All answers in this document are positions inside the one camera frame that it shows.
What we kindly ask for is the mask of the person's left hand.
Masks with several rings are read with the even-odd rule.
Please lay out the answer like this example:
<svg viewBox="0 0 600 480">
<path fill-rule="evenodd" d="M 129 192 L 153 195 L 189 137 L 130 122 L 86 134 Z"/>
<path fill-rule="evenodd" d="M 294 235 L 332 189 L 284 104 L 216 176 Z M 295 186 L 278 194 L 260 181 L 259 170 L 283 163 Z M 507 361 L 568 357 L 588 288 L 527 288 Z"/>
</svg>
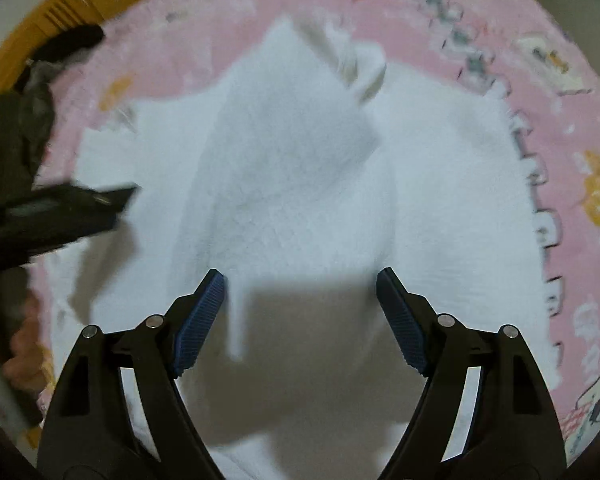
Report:
<svg viewBox="0 0 600 480">
<path fill-rule="evenodd" d="M 12 356 L 1 368 L 9 385 L 38 402 L 48 380 L 44 372 L 45 356 L 41 342 L 41 300 L 33 290 L 27 291 L 20 312 L 22 322 L 9 341 Z"/>
</svg>

